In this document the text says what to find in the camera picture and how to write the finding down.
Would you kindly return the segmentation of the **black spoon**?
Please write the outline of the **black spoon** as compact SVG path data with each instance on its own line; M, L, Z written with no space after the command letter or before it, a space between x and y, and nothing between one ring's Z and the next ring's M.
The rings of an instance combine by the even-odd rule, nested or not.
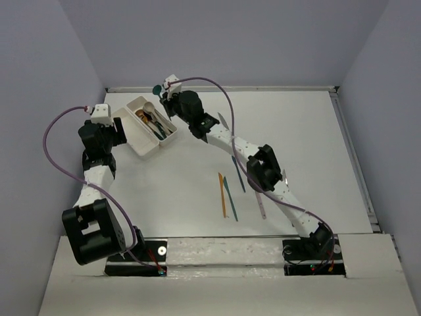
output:
M165 122L164 121L162 121L162 120L158 120L158 122L160 123L160 125L162 126L162 128L164 129L164 131L168 134L168 135L170 135L170 134L172 134L173 133L173 131L165 124Z

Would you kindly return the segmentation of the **beige plastic spoon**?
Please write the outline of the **beige plastic spoon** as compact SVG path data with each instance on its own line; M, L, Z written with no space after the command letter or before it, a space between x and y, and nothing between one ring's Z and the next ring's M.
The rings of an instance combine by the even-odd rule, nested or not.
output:
M145 102L143 105L143 112L147 113L154 122L159 123L161 127L164 128L162 121L156 113L155 106L150 101Z

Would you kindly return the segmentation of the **steel knife dark handle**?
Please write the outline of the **steel knife dark handle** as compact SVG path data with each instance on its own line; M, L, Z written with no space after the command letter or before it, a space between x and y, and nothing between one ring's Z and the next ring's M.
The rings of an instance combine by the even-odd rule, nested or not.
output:
M288 186L287 174L286 174L285 169L282 169L282 178L283 178L283 182L285 183L285 185Z

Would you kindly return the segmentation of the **aluminium rail right edge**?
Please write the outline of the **aluminium rail right edge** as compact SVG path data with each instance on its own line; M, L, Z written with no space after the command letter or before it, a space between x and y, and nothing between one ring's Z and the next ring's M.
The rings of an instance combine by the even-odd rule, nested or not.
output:
M366 181L364 179L364 175L362 173L362 169L359 163L359 158L355 151L355 147L354 147L351 135L349 133L349 129L347 127L347 123L345 122L345 117L341 108L341 104L339 102L339 96L337 92L330 92L329 95L330 95L332 106L334 108L335 115L339 124L339 128L341 130L341 133L345 142L345 146L347 148L348 156L350 158L350 161L353 167L353 172L355 174L355 178L359 186L360 194L364 202L364 207L368 215L368 220L370 221L371 229L373 233L375 234L382 234L383 231L379 224L368 188L366 186Z

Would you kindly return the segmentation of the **white front cover board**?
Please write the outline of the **white front cover board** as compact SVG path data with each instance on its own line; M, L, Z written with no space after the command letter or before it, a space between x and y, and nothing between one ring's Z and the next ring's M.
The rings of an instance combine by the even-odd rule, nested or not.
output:
M42 315L416 315L388 234L341 234L344 275L287 276L279 238L171 238L164 277L81 267L61 238Z

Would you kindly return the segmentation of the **teal plastic spoon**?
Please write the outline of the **teal plastic spoon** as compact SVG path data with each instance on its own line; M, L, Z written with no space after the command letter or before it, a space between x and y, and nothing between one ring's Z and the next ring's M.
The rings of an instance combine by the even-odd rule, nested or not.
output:
M153 87L152 90L153 95L157 96L159 99L162 98L162 86L157 84Z

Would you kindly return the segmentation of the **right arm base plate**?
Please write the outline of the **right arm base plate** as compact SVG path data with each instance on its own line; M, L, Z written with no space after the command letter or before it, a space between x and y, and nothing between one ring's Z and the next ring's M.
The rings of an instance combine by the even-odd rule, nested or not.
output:
M330 242L322 253L316 255L299 250L300 245L300 239L282 241L285 276L346 275L338 237L335 237L335 246Z

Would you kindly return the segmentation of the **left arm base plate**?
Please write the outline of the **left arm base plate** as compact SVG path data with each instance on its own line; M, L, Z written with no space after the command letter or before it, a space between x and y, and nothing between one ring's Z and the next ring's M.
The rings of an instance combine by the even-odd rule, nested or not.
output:
M146 239L146 248L136 246L131 253L110 256L105 263L104 273L110 277L165 277L167 274L167 239Z

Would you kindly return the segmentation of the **steel knife pink handle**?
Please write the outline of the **steel knife pink handle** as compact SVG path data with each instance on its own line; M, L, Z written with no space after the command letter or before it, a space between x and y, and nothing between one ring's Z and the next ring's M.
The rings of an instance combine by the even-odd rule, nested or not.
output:
M263 219L266 219L266 211L265 211L265 208L264 208L264 205L263 205L263 202L262 202L261 195L258 192L255 192L255 195L256 195L258 205L259 205L259 210L260 210L261 216L262 216Z

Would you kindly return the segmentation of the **gold spoon teal handle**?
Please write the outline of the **gold spoon teal handle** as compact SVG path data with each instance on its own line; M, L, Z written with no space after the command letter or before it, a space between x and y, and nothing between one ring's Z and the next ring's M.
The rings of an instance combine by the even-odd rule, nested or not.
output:
M145 124L145 125L147 125L151 129L151 131L154 133L154 135L159 140L164 140L166 138L165 137L165 134L161 134L160 131L159 131L159 129L151 121L148 120L148 123Z

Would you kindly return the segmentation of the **aluminium rail back edge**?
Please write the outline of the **aluminium rail back edge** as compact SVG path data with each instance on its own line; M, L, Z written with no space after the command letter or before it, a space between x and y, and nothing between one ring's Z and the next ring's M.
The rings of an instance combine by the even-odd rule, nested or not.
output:
M336 86L223 86L227 92L336 92ZM152 87L111 87L105 88L107 93L151 93ZM183 85L183 90L197 92L219 92L216 86Z

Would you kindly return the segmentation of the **copper spoon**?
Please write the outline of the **copper spoon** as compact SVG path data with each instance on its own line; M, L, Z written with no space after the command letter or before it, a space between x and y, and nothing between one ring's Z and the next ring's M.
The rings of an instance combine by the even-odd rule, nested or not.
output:
M148 118L144 115L144 112L142 109L138 109L135 112L136 116L139 117L141 119L142 122L144 122L145 124L148 123Z

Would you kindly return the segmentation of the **aluminium rail edge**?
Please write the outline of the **aluminium rail edge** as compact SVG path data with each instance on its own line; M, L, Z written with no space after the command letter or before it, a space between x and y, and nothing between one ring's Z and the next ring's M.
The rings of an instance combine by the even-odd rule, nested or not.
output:
M336 92L336 86L223 86L227 92ZM105 88L107 93L151 93L152 87L111 87ZM197 92L219 92L216 86L183 85L183 90Z
M359 163L359 158L355 151L355 147L354 147L351 135L349 133L349 129L347 127L347 123L345 122L345 117L341 108L341 104L339 102L339 96L337 92L330 92L329 95L330 95L332 106L334 108L335 115L339 124L339 128L341 130L341 133L345 142L345 146L347 148L348 156L350 158L350 161L353 167L353 172L355 174L355 178L359 186L360 194L364 202L364 207L368 215L368 220L370 221L371 229L373 233L375 234L382 234L383 231L379 224L368 188L366 186L366 181L364 179L364 175L362 173L362 169Z

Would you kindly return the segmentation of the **orange plastic knife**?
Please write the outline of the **orange plastic knife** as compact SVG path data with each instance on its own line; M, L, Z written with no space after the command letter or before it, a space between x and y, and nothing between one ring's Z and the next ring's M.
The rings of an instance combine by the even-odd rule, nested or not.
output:
M222 213L223 213L223 217L226 218L226 202L225 202L225 196L224 196L224 182L223 182L223 176L220 172L218 173L218 180L219 180L219 184L220 184Z

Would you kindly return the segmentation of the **steel spoon teal handle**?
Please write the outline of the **steel spoon teal handle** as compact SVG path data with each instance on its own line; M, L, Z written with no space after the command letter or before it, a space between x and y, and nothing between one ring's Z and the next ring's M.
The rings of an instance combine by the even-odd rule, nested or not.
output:
M165 134L165 137L169 136L164 129L162 128L162 126L160 125L160 123L158 122L158 120L151 114L148 112L144 112L144 115L148 118L149 121L151 121L160 131L161 134Z

